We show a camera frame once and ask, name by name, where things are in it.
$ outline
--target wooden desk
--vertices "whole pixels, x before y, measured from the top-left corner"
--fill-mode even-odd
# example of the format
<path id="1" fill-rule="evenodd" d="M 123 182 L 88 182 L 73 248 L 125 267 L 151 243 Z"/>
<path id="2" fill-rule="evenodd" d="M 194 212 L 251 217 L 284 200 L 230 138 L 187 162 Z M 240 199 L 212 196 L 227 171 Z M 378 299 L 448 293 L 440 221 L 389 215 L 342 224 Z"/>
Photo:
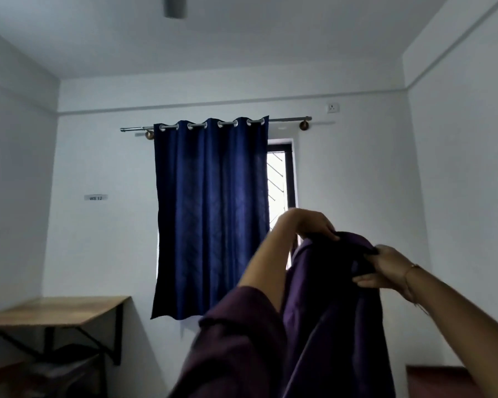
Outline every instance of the wooden desk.
<path id="1" fill-rule="evenodd" d="M 53 351 L 56 328 L 75 328 L 106 353 L 115 365 L 120 365 L 124 302 L 129 298 L 129 296 L 44 297 L 0 311 L 0 328 L 45 328 L 45 348 L 42 354 L 15 340 L 1 329 L 0 336 L 29 355 L 41 358 Z M 81 326 L 114 308 L 116 308 L 115 340 L 114 348 L 110 349 Z"/>

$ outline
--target hand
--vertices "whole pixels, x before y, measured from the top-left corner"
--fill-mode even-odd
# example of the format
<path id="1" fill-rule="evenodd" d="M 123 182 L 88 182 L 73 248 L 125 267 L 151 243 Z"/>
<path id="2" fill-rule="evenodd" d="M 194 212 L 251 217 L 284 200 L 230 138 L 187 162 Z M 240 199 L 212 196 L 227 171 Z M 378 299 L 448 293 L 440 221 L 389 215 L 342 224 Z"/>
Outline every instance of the hand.
<path id="1" fill-rule="evenodd" d="M 406 285 L 406 273 L 413 263 L 392 247 L 378 245 L 378 255 L 365 255 L 365 258 L 376 269 L 375 274 L 367 274 L 352 278 L 359 287 L 385 287 L 399 292 L 405 299 L 413 301 Z"/>
<path id="2" fill-rule="evenodd" d="M 336 231 L 334 226 L 321 212 L 291 208 L 284 214 L 288 215 L 294 219 L 295 233 L 303 239 L 309 234 L 324 234 L 331 240 L 339 240 L 339 237 L 333 233 Z"/>

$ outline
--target navy blue curtain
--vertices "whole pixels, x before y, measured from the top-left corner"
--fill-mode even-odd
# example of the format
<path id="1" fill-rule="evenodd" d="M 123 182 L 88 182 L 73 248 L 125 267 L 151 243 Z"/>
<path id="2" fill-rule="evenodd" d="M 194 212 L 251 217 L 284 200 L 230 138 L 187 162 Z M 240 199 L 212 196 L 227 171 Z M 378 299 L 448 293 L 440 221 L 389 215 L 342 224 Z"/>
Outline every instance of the navy blue curtain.
<path id="1" fill-rule="evenodd" d="M 268 117 L 154 126 L 159 273 L 152 318 L 203 315 L 236 286 L 269 231 Z"/>

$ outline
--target wall label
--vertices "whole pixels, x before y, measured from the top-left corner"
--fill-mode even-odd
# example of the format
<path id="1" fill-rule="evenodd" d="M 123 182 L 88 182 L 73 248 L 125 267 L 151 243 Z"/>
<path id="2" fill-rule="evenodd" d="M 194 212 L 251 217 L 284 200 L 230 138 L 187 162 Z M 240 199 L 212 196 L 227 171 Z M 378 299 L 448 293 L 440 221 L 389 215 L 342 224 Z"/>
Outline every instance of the wall label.
<path id="1" fill-rule="evenodd" d="M 107 194 L 89 194 L 85 195 L 85 201 L 104 201 L 107 197 Z"/>

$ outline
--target purple garment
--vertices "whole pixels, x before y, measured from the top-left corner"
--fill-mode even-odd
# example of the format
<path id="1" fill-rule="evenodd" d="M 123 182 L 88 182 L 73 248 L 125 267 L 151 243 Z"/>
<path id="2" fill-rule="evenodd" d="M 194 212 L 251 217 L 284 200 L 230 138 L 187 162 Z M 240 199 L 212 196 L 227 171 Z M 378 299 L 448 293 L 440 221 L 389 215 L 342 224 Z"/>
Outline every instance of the purple garment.
<path id="1" fill-rule="evenodd" d="M 172 398 L 276 398 L 286 335 L 269 299 L 237 287 L 200 321 Z"/>
<path id="2" fill-rule="evenodd" d="M 287 274 L 284 398 L 394 398 L 379 291 L 351 280 L 374 272 L 363 254 L 376 249 L 357 234 L 337 235 L 305 240 Z"/>

